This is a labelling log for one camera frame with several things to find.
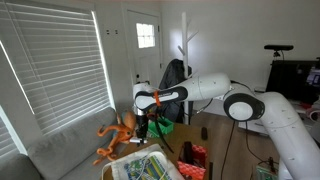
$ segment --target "door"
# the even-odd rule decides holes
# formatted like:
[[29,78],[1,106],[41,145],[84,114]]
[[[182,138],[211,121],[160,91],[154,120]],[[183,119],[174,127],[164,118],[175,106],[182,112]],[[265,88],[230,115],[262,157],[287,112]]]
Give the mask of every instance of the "door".
[[160,83],[159,18],[153,15],[128,11],[129,36],[133,56],[134,79],[149,82],[154,87]]

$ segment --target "coat rack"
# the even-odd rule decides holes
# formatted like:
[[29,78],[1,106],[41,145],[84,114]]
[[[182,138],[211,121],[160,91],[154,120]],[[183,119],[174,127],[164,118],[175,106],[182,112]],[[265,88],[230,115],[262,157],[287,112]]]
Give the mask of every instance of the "coat rack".
[[[183,67],[184,67],[184,77],[186,79],[189,78],[188,74],[188,42],[199,32],[193,33],[190,37],[188,37],[188,26],[190,21],[187,22],[186,12],[182,13],[182,48],[178,46],[182,56],[183,56]],[[189,124],[189,104],[188,101],[184,102],[184,124]]]

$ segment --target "orange toy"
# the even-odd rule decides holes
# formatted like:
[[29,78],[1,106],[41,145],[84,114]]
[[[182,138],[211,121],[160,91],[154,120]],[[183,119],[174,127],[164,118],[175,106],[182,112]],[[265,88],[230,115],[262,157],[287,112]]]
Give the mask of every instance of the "orange toy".
[[132,111],[128,111],[123,118],[123,123],[121,121],[120,116],[117,114],[118,125],[109,126],[106,129],[103,129],[103,126],[98,129],[97,135],[102,137],[108,133],[110,130],[118,131],[117,134],[114,136],[112,141],[110,142],[108,148],[99,148],[97,150],[97,154],[100,157],[93,162],[93,165],[96,165],[103,161],[105,158],[108,158],[110,161],[114,161],[117,157],[116,154],[113,154],[113,150],[115,149],[116,145],[119,142],[122,143],[129,143],[129,140],[133,137],[134,128],[136,126],[136,117]]

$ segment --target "white blinds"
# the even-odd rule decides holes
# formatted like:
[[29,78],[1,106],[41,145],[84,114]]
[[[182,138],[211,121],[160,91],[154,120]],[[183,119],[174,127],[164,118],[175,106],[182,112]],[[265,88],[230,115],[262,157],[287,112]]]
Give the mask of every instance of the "white blinds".
[[90,11],[0,0],[0,38],[44,134],[110,106]]
[[9,159],[16,154],[19,154],[19,150],[0,117],[0,161]]

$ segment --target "computer monitor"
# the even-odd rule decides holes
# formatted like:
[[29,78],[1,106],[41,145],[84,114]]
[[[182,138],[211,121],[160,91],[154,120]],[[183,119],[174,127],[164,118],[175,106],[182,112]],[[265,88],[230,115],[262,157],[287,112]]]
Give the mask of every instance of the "computer monitor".
[[313,104],[320,93],[319,61],[275,60],[266,91],[281,93],[290,100]]

